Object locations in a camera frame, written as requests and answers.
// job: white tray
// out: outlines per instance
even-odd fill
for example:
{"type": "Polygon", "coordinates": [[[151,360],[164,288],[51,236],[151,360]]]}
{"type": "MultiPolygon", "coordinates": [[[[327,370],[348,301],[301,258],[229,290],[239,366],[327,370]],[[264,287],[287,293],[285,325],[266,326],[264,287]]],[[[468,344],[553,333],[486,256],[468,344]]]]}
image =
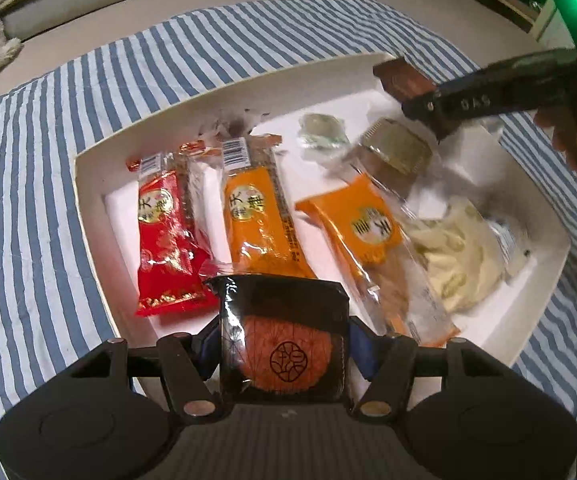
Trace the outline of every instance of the white tray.
{"type": "MultiPolygon", "coordinates": [[[[289,202],[336,189],[339,180],[327,178],[314,162],[305,162],[297,143],[299,118],[305,112],[332,114],[345,121],[348,137],[357,138],[381,115],[400,118],[429,140],[433,135],[401,115],[399,103],[382,91],[372,67],[388,54],[357,55],[280,70],[201,94],[153,114],[107,139],[75,159],[77,208],[88,255],[107,316],[117,336],[131,346],[149,346],[172,332],[197,333],[214,314],[203,316],[134,316],[137,306],[139,234],[136,175],[126,161],[161,150],[174,150],[196,138],[200,126],[214,120],[223,108],[253,108],[268,112],[254,134],[284,138],[280,172],[289,202]]],[[[529,231],[533,253],[513,282],[454,322],[470,339],[507,365],[513,364],[542,315],[569,252],[567,232],[529,176],[481,126],[462,128],[439,147],[450,176],[469,183],[473,199],[494,192],[510,204],[529,231]]],[[[422,189],[419,207],[436,208],[444,192],[422,189]]],[[[217,259],[230,261],[220,203],[217,174],[206,175],[206,213],[217,259]]],[[[321,230],[296,217],[302,247],[317,276],[342,281],[321,230]]],[[[351,300],[351,314],[364,310],[351,300]]]]}

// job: metal screw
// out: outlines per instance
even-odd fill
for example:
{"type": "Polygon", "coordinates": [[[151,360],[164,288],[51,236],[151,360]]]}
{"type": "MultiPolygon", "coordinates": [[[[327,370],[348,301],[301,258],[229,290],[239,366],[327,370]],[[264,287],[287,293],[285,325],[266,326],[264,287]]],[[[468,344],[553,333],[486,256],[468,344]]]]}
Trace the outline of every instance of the metal screw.
{"type": "Polygon", "coordinates": [[[210,415],[215,409],[215,405],[210,400],[191,400],[184,404],[184,412],[190,416],[210,415]]]}
{"type": "Polygon", "coordinates": [[[366,416],[386,416],[391,413],[390,404],[383,400],[369,400],[359,407],[359,410],[366,416]]]}

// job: bed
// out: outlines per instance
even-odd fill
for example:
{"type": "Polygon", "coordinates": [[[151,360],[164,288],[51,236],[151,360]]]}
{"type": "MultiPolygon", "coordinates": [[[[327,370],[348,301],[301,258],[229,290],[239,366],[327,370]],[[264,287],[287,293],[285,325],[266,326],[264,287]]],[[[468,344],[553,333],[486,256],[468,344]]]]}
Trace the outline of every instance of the bed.
{"type": "MultiPolygon", "coordinates": [[[[112,336],[73,203],[76,153],[259,70],[372,49],[439,82],[538,48],[473,0],[246,1],[127,0],[33,38],[0,73],[0,416],[112,336]]],[[[515,370],[577,415],[577,180],[527,114],[503,119],[502,144],[572,239],[515,370]]]]}

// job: barcode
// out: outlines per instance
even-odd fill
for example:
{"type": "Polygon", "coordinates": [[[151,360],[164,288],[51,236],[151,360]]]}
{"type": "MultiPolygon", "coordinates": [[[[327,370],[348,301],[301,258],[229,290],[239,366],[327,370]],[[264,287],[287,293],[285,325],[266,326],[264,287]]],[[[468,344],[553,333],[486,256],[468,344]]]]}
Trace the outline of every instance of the barcode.
{"type": "Polygon", "coordinates": [[[149,176],[153,173],[159,173],[162,170],[162,154],[155,153],[153,156],[147,156],[139,162],[139,178],[149,176]]]}
{"type": "Polygon", "coordinates": [[[225,170],[248,168],[251,165],[251,158],[246,147],[246,139],[238,137],[222,142],[222,158],[225,170]]]}

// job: red wrapper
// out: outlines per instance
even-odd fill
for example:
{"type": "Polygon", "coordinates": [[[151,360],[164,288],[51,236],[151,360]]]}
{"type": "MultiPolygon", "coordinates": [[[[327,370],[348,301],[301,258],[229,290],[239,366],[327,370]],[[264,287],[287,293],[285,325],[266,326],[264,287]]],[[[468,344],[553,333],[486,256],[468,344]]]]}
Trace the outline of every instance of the red wrapper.
{"type": "Polygon", "coordinates": [[[196,237],[189,164],[181,156],[155,155],[144,159],[140,168],[137,316],[217,306],[217,298],[199,276],[211,254],[208,239],[196,237]],[[150,170],[143,171],[147,163],[150,170]]]}

